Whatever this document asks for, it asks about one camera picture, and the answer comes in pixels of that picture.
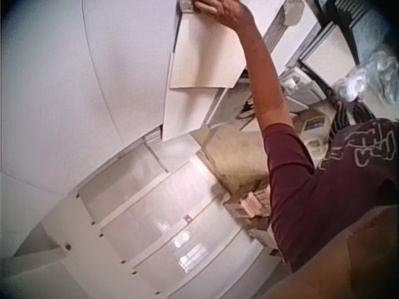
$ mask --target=person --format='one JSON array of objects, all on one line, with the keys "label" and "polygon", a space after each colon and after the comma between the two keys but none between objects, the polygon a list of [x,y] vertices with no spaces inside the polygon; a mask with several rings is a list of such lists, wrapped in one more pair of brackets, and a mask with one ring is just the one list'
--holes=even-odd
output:
[{"label": "person", "polygon": [[[341,118],[330,150],[315,167],[294,131],[270,53],[249,9],[238,0],[195,0],[195,6],[232,29],[243,47],[267,154],[272,230],[284,260],[296,272],[368,211],[397,204],[398,124],[372,116],[350,126]],[[343,117],[344,107],[338,105],[337,117]]]},{"label": "person", "polygon": [[[344,101],[342,101],[334,91],[327,91],[327,101],[329,101],[336,110],[329,133],[329,149],[331,149],[332,141],[336,134],[340,130],[350,126],[350,122]],[[376,119],[374,113],[364,104],[361,95],[353,101],[353,118],[356,123],[365,123],[366,121]]]}]

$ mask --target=white panel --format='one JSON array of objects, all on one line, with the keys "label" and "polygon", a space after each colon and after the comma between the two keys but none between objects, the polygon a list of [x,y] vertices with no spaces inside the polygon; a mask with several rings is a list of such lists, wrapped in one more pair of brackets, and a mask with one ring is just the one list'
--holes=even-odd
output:
[{"label": "white panel", "polygon": [[213,201],[187,228],[136,270],[150,285],[165,292],[211,254],[235,226],[225,208],[218,201]]},{"label": "white panel", "polygon": [[264,249],[246,273],[221,299],[251,299],[279,265],[279,257],[271,257]]},{"label": "white panel", "polygon": [[60,262],[3,280],[1,286],[6,298],[90,299]]},{"label": "white panel", "polygon": [[97,223],[164,173],[145,145],[139,145],[88,182],[79,194]]},{"label": "white panel", "polygon": [[168,84],[163,114],[162,140],[201,128],[218,88],[170,89],[173,54],[170,55]]},{"label": "white panel", "polygon": [[7,279],[24,272],[35,270],[51,263],[60,262],[66,257],[60,247],[51,250],[25,254],[1,260],[1,279]]},{"label": "white panel", "polygon": [[4,230],[0,231],[0,243],[1,243],[1,256],[0,258],[5,259],[12,257],[18,250],[19,246],[23,243],[26,237],[29,235],[28,232],[19,233],[8,233]]},{"label": "white panel", "polygon": [[4,258],[15,254],[25,237],[61,197],[10,178],[4,173],[0,175],[1,241],[4,242]]},{"label": "white panel", "polygon": [[305,4],[305,9],[302,19],[297,25],[287,28],[271,54],[278,76],[283,73],[286,69],[286,63],[288,63],[301,43],[303,43],[307,35],[317,24],[316,16],[307,5],[306,1],[303,2]]},{"label": "white panel", "polygon": [[[242,0],[266,33],[284,0]],[[201,14],[181,18],[171,77],[171,88],[229,87],[236,84],[246,65],[237,34]]]},{"label": "white panel", "polygon": [[3,171],[66,194],[123,148],[93,70],[82,1],[19,2],[1,42]]},{"label": "white panel", "polygon": [[99,83],[125,146],[162,124],[176,0],[84,0]]},{"label": "white panel", "polygon": [[102,231],[119,256],[129,261],[212,193],[205,178],[186,163]]},{"label": "white panel", "polygon": [[81,271],[81,269],[70,258],[62,260],[61,263],[64,265],[70,276],[79,283],[83,290],[89,294],[92,299],[104,298],[104,294],[101,293],[92,279],[88,277],[86,273],[83,273],[83,271]]},{"label": "white panel", "polygon": [[181,135],[164,142],[161,139],[155,140],[150,142],[148,146],[170,173],[187,162],[201,149],[190,134]]},{"label": "white panel", "polygon": [[83,202],[75,196],[63,199],[42,221],[58,244],[72,246],[66,254],[80,269],[80,277],[89,277],[91,286],[99,290],[101,297],[96,299],[153,298],[156,291],[138,275],[129,275],[130,267],[120,263],[107,240],[99,237],[99,228],[90,222]]},{"label": "white panel", "polygon": [[258,241],[241,231],[210,265],[169,298],[219,298],[224,289],[241,276],[242,269],[249,268],[262,249]]},{"label": "white panel", "polygon": [[355,67],[352,53],[339,26],[304,59],[304,63],[330,86]]}]

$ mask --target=white board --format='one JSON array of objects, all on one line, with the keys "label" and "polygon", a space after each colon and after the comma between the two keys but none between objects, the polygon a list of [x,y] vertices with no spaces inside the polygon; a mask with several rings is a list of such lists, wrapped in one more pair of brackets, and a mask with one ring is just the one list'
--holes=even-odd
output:
[{"label": "white board", "polygon": [[123,149],[93,69],[82,2],[23,1],[1,33],[2,171],[66,194]]},{"label": "white board", "polygon": [[217,88],[170,89],[174,55],[170,55],[165,111],[163,113],[162,140],[168,141],[201,128],[205,116],[218,92]]},{"label": "white board", "polygon": [[162,124],[176,0],[83,0],[93,65],[128,146]]},{"label": "white board", "polygon": [[12,257],[61,196],[1,176],[1,258]]},{"label": "white board", "polygon": [[302,19],[295,26],[290,26],[281,37],[280,41],[271,53],[277,75],[280,76],[286,69],[286,63],[290,61],[296,50],[300,47],[307,35],[317,24],[317,19],[312,9],[304,1],[305,8]]},{"label": "white board", "polygon": [[[242,0],[263,36],[284,0]],[[233,88],[246,66],[243,48],[231,29],[201,14],[183,14],[170,87]]]},{"label": "white board", "polygon": [[330,86],[356,66],[339,26],[320,42],[303,63]]}]

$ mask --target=white wall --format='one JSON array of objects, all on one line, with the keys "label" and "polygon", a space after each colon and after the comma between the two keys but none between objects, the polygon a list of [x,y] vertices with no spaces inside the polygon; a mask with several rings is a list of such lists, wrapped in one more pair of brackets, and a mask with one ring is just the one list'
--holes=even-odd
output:
[{"label": "white wall", "polygon": [[162,123],[175,4],[22,0],[2,20],[2,215],[12,206],[2,257],[82,180]]}]

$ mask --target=wooden surface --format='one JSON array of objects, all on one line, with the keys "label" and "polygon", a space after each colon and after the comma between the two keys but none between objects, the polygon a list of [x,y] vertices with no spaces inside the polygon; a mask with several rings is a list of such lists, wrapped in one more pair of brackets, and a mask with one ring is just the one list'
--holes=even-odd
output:
[{"label": "wooden surface", "polygon": [[240,132],[244,124],[234,121],[214,131],[202,128],[192,133],[202,147],[200,159],[231,193],[242,184],[268,175],[262,135]]}]

